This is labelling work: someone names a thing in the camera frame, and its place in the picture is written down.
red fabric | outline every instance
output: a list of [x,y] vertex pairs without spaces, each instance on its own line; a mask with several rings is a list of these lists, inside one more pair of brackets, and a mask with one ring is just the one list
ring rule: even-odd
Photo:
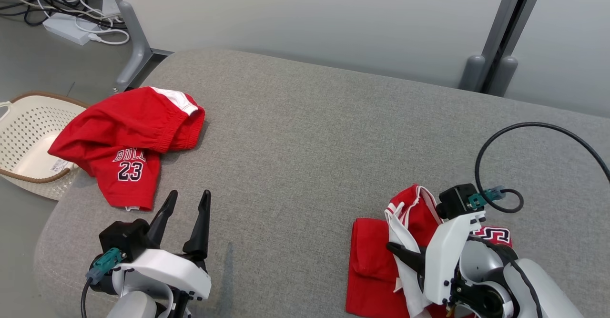
[[[397,194],[390,200],[387,209],[392,211],[404,202],[399,220],[404,225],[408,223],[408,230],[419,246],[427,246],[438,227],[438,221],[427,205],[427,192],[421,189],[418,196],[418,187],[418,184],[414,184]],[[409,210],[417,199],[418,203]],[[429,197],[429,200],[433,205],[434,198]],[[388,224],[385,220],[356,219],[349,251],[346,312],[368,318],[409,318],[405,294],[402,290],[394,293],[398,269],[394,255],[386,249],[387,243]],[[427,311],[432,318],[447,316],[444,305],[429,305]]]
[[161,153],[192,149],[205,111],[190,116],[151,87],[113,95],[76,116],[53,142],[49,154],[74,162],[97,177],[114,207],[153,207]]
[[[418,184],[413,184],[411,187],[406,188],[394,198],[390,200],[390,203],[394,204],[394,207],[398,207],[401,202],[405,203],[405,208],[398,217],[403,225],[407,226],[407,229],[413,235],[418,246],[427,246],[438,227],[439,222],[436,221],[429,207],[426,205],[425,198],[423,197],[423,190],[420,195],[417,195],[417,188],[420,187]],[[409,210],[409,207],[419,199],[417,205]]]
[[386,243],[385,220],[356,219],[351,231],[346,312],[370,318],[409,317],[405,296],[393,292],[398,270]]

teal connector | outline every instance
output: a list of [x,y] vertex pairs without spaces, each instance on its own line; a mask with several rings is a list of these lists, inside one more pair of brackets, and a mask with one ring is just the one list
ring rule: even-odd
[[[487,195],[488,198],[492,199],[492,201],[504,199],[506,197],[506,194],[501,192],[501,190],[503,189],[504,186],[499,185],[497,187],[486,190],[485,195]],[[485,201],[485,199],[483,199],[483,196],[480,193],[477,193],[468,197],[468,203],[473,209],[478,209],[480,207],[484,207],[487,202]]]
[[124,253],[117,248],[110,248],[102,257],[94,262],[93,268],[89,269],[85,277],[91,277],[91,284],[97,284],[104,274],[113,269],[117,264],[124,260]]

gray fabric cushion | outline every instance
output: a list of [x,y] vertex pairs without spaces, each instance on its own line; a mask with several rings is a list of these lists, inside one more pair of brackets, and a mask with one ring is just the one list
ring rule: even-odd
[[[417,182],[431,192],[473,181],[483,142],[506,125],[571,129],[610,160],[610,120],[424,83],[238,51],[170,56],[145,85],[181,90],[205,108],[199,146],[162,159],[158,209],[179,192],[162,247],[181,251],[205,188],[212,192],[212,293],[196,317],[342,317],[351,225],[383,218]],[[513,131],[482,162],[484,185],[520,190],[525,208],[491,211],[521,257],[540,263],[586,317],[610,301],[610,186],[593,158],[554,131]],[[514,205],[514,199],[505,205]],[[82,173],[55,208],[35,272],[59,315],[79,316],[98,234],[154,213],[109,207]],[[89,292],[92,318],[115,298]]]

laundry basket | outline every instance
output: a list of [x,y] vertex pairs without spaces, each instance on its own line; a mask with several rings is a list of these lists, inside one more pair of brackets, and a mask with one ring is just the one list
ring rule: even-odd
[[49,92],[28,92],[6,103],[0,117],[0,175],[38,195],[59,200],[78,167],[47,151],[61,130],[89,105]]

red jersey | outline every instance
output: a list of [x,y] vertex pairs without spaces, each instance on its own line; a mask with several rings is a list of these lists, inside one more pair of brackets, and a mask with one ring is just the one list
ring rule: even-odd
[[130,90],[76,116],[49,154],[96,177],[110,205],[150,211],[159,155],[194,148],[204,118],[203,108],[183,92],[150,86]]

